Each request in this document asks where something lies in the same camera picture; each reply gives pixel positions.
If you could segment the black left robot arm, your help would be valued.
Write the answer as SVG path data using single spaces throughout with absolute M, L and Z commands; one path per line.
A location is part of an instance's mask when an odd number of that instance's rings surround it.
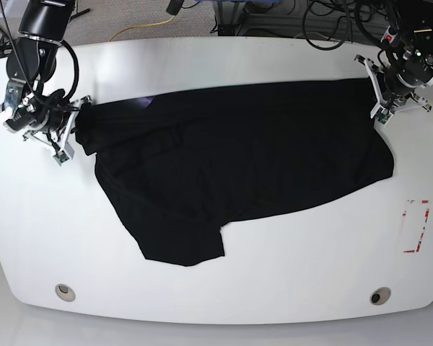
M 362 24 L 363 6 L 381 6 L 388 27 L 380 38 Z M 359 31 L 379 48 L 378 64 L 357 55 L 372 82 L 376 104 L 370 117 L 386 124 L 398 112 L 422 107 L 430 111 L 428 100 L 416 90 L 433 85 L 433 1 L 356 1 L 354 21 Z

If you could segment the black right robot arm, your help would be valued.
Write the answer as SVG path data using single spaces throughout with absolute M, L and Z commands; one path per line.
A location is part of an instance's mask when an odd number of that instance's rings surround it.
M 48 147 L 58 164 L 73 159 L 69 136 L 76 130 L 80 110 L 92 102 L 89 96 L 73 98 L 79 84 L 79 61 L 64 34 L 75 8 L 75 1 L 29 1 L 19 25 L 20 36 L 10 42 L 9 80 L 0 106 L 0 123 L 11 133 L 21 133 L 24 140 Z M 67 92 L 57 89 L 44 95 L 60 47 L 73 61 L 73 82 Z

